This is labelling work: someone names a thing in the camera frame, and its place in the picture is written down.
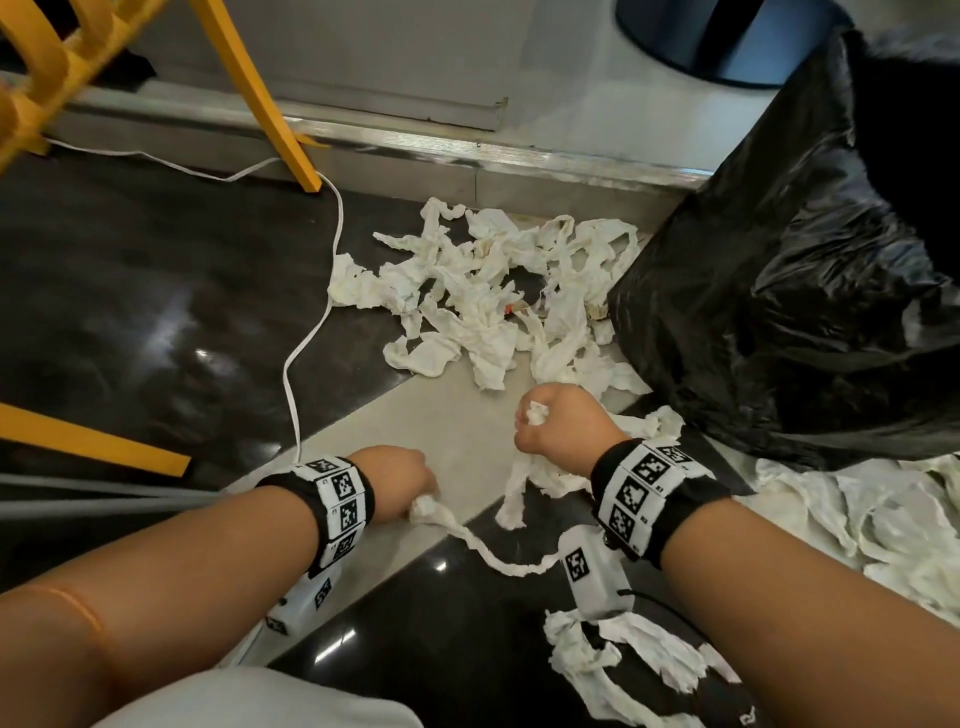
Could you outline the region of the grey metal rods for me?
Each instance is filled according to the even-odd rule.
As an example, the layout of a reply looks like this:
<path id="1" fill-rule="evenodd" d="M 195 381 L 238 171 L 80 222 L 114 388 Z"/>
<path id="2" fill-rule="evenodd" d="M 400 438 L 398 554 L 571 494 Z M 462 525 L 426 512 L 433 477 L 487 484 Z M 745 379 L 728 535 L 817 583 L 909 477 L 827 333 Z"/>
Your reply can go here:
<path id="1" fill-rule="evenodd" d="M 0 472 L 0 486 L 87 494 L 85 498 L 0 499 L 0 523 L 179 513 L 205 507 L 228 494 L 6 472 Z"/>

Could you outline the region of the metal floor threshold strip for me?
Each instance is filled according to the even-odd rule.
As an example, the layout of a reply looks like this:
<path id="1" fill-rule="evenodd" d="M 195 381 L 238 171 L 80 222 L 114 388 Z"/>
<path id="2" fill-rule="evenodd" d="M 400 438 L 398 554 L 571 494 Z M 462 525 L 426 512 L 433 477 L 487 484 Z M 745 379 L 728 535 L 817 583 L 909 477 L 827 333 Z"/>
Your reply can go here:
<path id="1" fill-rule="evenodd" d="M 67 110 L 137 121 L 195 126 L 210 131 L 254 132 L 258 121 L 234 94 L 196 100 L 162 97 L 101 87 L 80 91 Z M 294 133 L 318 149 L 387 157 L 404 162 L 472 168 L 493 174 L 551 180 L 590 188 L 628 191 L 646 188 L 695 191 L 713 171 L 566 151 L 545 151 L 400 130 L 321 116 L 282 115 Z"/>

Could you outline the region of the yellow chair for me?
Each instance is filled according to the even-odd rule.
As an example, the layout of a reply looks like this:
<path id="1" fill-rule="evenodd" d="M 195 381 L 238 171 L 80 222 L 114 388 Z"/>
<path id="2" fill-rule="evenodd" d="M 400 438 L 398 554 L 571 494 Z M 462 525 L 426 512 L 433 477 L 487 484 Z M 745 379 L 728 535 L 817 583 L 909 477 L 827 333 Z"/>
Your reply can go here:
<path id="1" fill-rule="evenodd" d="M 0 0 L 0 35 L 27 78 L 0 82 L 0 173 L 22 152 L 45 153 L 47 125 L 159 14 L 168 0 L 68 0 L 78 29 L 61 39 L 38 0 Z M 299 185 L 326 184 L 282 115 L 224 0 L 188 0 L 201 29 L 255 121 Z"/>

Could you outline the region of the person's left forearm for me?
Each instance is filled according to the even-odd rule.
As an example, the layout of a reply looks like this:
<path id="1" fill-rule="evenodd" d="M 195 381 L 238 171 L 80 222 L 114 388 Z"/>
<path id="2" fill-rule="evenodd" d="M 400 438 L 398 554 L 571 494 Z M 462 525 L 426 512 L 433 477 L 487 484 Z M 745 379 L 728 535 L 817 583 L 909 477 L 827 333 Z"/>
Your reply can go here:
<path id="1" fill-rule="evenodd" d="M 174 516 L 0 593 L 0 728 L 91 728 L 213 668 L 306 572 L 314 516 L 276 487 Z M 81 597 L 104 643 L 49 584 Z"/>

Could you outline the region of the person's left hand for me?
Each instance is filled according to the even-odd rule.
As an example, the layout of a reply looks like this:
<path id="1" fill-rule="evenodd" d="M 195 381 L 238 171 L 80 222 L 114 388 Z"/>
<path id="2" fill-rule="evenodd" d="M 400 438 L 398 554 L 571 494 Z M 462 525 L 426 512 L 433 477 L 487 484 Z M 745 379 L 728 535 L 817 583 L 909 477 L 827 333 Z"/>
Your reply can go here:
<path id="1" fill-rule="evenodd" d="M 371 522 L 375 525 L 408 514 L 422 483 L 422 472 L 429 467 L 422 451 L 390 444 L 365 447 L 347 459 L 369 483 L 374 498 Z"/>

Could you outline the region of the orange rubber band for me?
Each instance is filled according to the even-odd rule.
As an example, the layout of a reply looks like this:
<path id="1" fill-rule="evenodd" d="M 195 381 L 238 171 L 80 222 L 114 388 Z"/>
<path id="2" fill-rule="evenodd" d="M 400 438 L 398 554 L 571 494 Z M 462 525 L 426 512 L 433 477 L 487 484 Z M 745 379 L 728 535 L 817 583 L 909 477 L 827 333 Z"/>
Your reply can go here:
<path id="1" fill-rule="evenodd" d="M 86 601 L 69 588 L 49 584 L 30 583 L 22 587 L 22 589 L 62 601 L 83 619 L 88 625 L 93 638 L 98 643 L 103 644 L 105 642 L 105 627 L 100 614 L 94 611 Z"/>

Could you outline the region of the long twisted white tissue strip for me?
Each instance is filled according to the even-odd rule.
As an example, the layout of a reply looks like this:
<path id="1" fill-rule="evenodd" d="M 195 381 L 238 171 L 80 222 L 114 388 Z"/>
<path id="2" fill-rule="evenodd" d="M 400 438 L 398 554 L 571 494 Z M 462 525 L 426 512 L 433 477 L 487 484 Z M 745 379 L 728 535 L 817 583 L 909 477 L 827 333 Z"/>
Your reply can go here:
<path id="1" fill-rule="evenodd" d="M 423 494 L 413 501 L 409 520 L 414 525 L 441 528 L 448 536 L 462 541 L 468 549 L 476 552 L 487 566 L 505 577 L 541 576 L 561 561 L 559 552 L 545 555 L 535 564 L 509 564 L 500 560 L 483 540 L 459 522 L 452 511 L 431 494 Z"/>

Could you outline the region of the pile of white tissue strips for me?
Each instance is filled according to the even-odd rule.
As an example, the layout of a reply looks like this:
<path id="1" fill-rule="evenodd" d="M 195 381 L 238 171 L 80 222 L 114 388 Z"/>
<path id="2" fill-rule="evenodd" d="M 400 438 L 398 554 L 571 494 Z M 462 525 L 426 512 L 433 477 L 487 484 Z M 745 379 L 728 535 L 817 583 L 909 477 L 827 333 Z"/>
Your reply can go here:
<path id="1" fill-rule="evenodd" d="M 635 225 L 560 215 L 521 229 L 500 209 L 435 198 L 421 217 L 418 235 L 374 234 L 405 260 L 375 272 L 338 253 L 327 288 L 334 307 L 399 318 L 403 335 L 383 348 L 390 367 L 435 379 L 466 355 L 478 388 L 502 391 L 527 353 L 538 384 L 573 383 L 595 398 L 650 392 L 606 352 L 615 338 L 608 295 L 649 241 Z M 517 301 L 529 310 L 506 316 Z"/>

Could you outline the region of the white tissue wad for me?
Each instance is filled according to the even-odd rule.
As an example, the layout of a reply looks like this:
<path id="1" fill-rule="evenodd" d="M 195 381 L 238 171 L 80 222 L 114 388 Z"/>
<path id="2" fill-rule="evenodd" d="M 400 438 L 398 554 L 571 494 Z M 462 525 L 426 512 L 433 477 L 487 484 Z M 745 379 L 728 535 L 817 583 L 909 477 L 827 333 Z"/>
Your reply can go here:
<path id="1" fill-rule="evenodd" d="M 505 530 L 525 528 L 524 494 L 532 484 L 550 499 L 562 499 L 579 491 L 589 491 L 590 481 L 557 467 L 540 453 L 521 451 L 512 461 L 510 476 L 495 521 Z"/>

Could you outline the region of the torn white tissue strips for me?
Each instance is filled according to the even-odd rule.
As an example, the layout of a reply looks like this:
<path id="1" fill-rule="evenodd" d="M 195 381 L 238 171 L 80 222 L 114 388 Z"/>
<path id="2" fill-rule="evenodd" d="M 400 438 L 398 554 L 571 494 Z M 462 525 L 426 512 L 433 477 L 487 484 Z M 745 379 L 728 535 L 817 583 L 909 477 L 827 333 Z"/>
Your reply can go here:
<path id="1" fill-rule="evenodd" d="M 577 610 L 548 612 L 543 631 L 552 648 L 551 668 L 574 688 L 595 720 L 621 722 L 633 728 L 706 728 L 690 713 L 659 716 L 617 685 L 606 669 L 620 663 L 618 646 L 630 648 L 668 688 L 682 695 L 693 694 L 709 672 L 729 684 L 741 684 L 738 674 L 712 645 L 696 648 L 637 613 L 620 613 L 597 621 L 604 641 L 600 648 L 589 642 L 583 623 Z"/>

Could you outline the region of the small white tissue piece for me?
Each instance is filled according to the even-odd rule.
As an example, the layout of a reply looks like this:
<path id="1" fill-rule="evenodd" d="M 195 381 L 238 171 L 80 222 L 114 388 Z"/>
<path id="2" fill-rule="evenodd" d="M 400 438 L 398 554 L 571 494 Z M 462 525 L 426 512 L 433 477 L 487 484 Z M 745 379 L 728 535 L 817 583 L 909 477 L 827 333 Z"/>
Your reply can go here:
<path id="1" fill-rule="evenodd" d="M 663 405 L 643 417 L 612 415 L 614 423 L 631 439 L 653 440 L 655 444 L 678 445 L 684 419 L 670 406 Z"/>

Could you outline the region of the dark round table base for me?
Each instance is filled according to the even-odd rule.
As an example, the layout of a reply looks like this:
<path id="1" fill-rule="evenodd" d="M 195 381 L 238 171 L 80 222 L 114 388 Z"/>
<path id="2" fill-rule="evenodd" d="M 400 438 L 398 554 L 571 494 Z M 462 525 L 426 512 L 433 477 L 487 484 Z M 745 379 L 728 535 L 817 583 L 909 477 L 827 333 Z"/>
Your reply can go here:
<path id="1" fill-rule="evenodd" d="M 834 0 L 615 0 L 614 19 L 646 55 L 723 86 L 775 90 L 836 31 Z"/>

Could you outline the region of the person's right hand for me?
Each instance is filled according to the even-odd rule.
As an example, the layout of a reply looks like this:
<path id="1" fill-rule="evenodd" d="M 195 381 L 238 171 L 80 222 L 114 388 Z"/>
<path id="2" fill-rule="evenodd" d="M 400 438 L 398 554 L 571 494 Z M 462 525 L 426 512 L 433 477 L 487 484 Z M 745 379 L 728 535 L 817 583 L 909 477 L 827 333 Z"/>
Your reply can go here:
<path id="1" fill-rule="evenodd" d="M 531 390 L 549 390 L 549 451 L 542 456 L 571 475 L 589 478 L 603 455 L 630 440 L 601 403 L 583 388 L 547 383 Z"/>

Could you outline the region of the black plastic garbage bag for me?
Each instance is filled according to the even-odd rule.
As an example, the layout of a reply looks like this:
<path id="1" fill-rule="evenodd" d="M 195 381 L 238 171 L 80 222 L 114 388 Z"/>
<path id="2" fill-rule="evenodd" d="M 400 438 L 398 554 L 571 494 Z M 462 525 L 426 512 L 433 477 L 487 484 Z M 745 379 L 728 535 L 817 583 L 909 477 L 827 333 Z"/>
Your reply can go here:
<path id="1" fill-rule="evenodd" d="M 742 453 L 960 452 L 960 19 L 834 33 L 607 304 L 654 393 Z"/>

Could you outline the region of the heap of white tissue sheets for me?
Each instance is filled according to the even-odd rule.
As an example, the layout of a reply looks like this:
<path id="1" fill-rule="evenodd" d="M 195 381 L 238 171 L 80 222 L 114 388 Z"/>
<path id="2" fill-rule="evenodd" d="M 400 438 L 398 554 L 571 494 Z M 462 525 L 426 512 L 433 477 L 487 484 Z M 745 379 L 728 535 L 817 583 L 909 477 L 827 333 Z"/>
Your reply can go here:
<path id="1" fill-rule="evenodd" d="M 837 471 L 754 463 L 741 504 L 960 629 L 960 452 Z"/>

